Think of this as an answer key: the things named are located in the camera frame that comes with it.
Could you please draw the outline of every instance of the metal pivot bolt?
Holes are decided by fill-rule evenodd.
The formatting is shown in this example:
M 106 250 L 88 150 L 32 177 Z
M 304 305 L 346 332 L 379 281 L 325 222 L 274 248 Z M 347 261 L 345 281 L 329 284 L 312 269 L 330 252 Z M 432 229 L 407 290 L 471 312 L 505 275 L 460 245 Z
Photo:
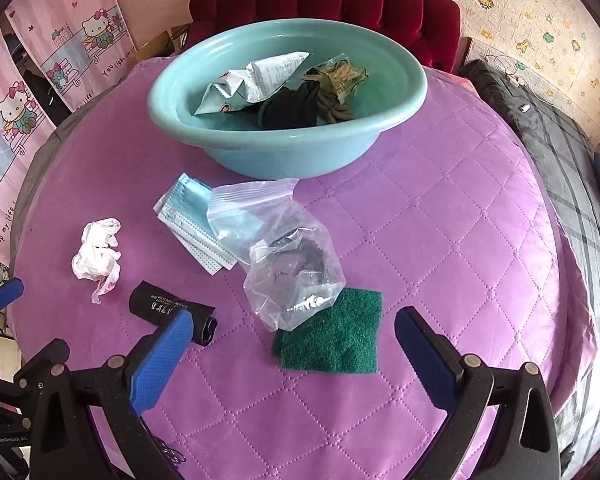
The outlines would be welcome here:
M 62 375 L 63 372 L 64 372 L 64 365 L 54 365 L 53 368 L 51 368 L 51 375 L 53 375 L 54 377 L 58 377 L 58 375 Z
M 538 375 L 540 373 L 540 368 L 536 363 L 525 363 L 525 370 L 531 375 Z
M 482 364 L 482 361 L 475 354 L 467 354 L 464 356 L 464 364 L 471 368 L 477 368 Z
M 125 363 L 125 358 L 122 355 L 113 355 L 107 360 L 109 368 L 120 368 Z

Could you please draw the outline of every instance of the teal plastic basin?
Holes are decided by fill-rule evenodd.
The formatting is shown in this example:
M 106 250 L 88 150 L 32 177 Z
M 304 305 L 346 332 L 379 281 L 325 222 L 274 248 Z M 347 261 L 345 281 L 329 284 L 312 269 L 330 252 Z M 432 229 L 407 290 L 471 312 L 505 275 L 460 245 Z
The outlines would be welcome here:
M 241 114 L 193 115 L 208 83 L 226 70 L 296 50 L 311 53 L 296 75 L 339 54 L 366 68 L 368 80 L 350 101 L 355 120 L 262 131 Z M 230 170 L 272 180 L 310 178 L 350 164 L 381 132 L 416 113 L 426 94 L 420 63 L 388 37 L 349 23 L 291 19 L 233 28 L 193 46 L 160 74 L 148 108 L 170 136 L 199 146 Z

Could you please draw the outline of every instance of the purple quilted tablecloth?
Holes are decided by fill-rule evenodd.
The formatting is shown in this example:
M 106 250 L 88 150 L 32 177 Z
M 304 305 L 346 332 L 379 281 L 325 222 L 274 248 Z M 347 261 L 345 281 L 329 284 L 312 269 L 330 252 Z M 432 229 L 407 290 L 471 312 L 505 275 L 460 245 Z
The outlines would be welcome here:
M 72 369 L 126 354 L 152 331 L 128 311 L 141 280 L 216 306 L 215 340 L 190 347 L 144 416 L 186 457 L 187 480 L 404 478 L 444 417 L 395 339 L 406 305 L 461 353 L 501 367 L 538 363 L 552 401 L 564 402 L 594 352 L 582 337 L 586 293 L 534 171 L 485 103 L 427 72 L 416 116 L 350 166 L 298 184 L 296 199 L 331 232 L 347 285 L 383 294 L 379 372 L 283 372 L 242 290 L 244 271 L 209 276 L 152 211 L 183 171 L 210 186 L 243 180 L 151 123 L 146 96 L 162 67 L 136 71 L 104 99 L 37 192 L 15 263 L 25 293 L 10 309 L 26 358 L 55 337 L 69 343 Z M 71 259 L 84 225 L 108 217 L 122 224 L 122 272 L 94 305 L 94 283 L 73 276 Z M 470 475 L 492 417 L 458 478 Z

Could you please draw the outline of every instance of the tufted backrest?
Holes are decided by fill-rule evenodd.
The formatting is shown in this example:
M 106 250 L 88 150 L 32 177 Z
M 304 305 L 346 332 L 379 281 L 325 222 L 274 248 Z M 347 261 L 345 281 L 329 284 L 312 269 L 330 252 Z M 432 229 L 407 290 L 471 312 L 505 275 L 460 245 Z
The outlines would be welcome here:
M 423 65 L 450 72 L 460 40 L 460 9 L 451 0 L 190 0 L 186 47 L 229 28 L 280 18 L 321 18 L 380 32 Z

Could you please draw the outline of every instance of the hello kitty curtain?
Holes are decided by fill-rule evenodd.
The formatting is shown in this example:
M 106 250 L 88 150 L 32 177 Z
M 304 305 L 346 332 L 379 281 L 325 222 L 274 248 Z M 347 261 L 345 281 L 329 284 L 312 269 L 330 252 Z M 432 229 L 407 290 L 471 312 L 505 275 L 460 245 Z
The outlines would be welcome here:
M 18 192 L 33 155 L 55 129 L 22 80 L 0 31 L 0 263 L 7 266 Z
M 72 111 L 131 69 L 135 47 L 116 0 L 13 0 L 6 14 Z

